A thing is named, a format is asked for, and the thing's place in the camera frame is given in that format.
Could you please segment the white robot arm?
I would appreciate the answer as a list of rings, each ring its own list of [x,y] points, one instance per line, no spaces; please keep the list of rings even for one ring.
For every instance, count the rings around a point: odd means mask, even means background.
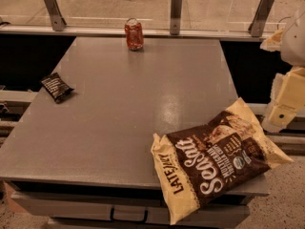
[[[260,48],[268,52],[280,52],[281,59],[292,65],[285,74],[277,73],[271,90],[262,127],[278,133],[296,117],[305,106],[305,1],[286,23],[265,39]]]

